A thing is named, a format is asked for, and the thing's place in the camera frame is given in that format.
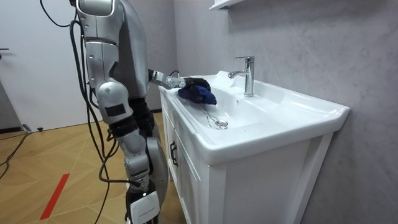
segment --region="parquet floor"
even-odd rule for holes
[[[162,114],[155,114],[164,145]],[[106,133],[106,125],[101,123]],[[0,139],[18,133],[0,134]],[[0,162],[15,149],[22,136],[0,141]],[[91,224],[104,198],[106,184],[98,180],[100,159],[87,124],[34,133],[28,136],[0,180],[1,224]],[[126,178],[123,153],[108,163],[109,177]],[[40,220],[58,183],[70,174],[49,218]],[[124,184],[111,184],[98,224],[125,224]],[[161,224],[185,224],[173,182],[169,182],[160,213]]]

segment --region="faucet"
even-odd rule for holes
[[[236,57],[244,58],[245,61],[245,70],[230,72],[228,73],[228,78],[234,78],[236,75],[245,75],[246,84],[244,87],[244,96],[252,97],[254,96],[253,88],[254,88],[254,56],[244,56],[244,57]]]

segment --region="shelf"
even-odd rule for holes
[[[215,0],[214,5],[212,5],[209,10],[229,10],[229,7],[233,4],[239,3],[244,0]]]

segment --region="gray wall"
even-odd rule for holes
[[[0,82],[0,129],[16,128],[21,124]]]
[[[130,0],[147,37],[148,67],[164,73],[177,69],[173,1]],[[161,109],[157,86],[150,84],[146,98],[151,110]]]
[[[305,212],[308,224],[398,223],[398,0],[176,1],[178,68],[255,79],[351,107]]]

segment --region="red tape line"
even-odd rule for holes
[[[54,190],[54,193],[52,194],[52,196],[51,196],[46,208],[44,209],[44,212],[43,212],[42,216],[40,217],[40,220],[43,220],[43,219],[46,219],[46,218],[50,217],[50,215],[52,213],[52,210],[54,209],[55,204],[57,203],[58,198],[61,195],[63,187],[67,183],[69,175],[70,174],[63,174],[62,175],[61,180],[60,180],[60,182],[57,185],[57,188]]]

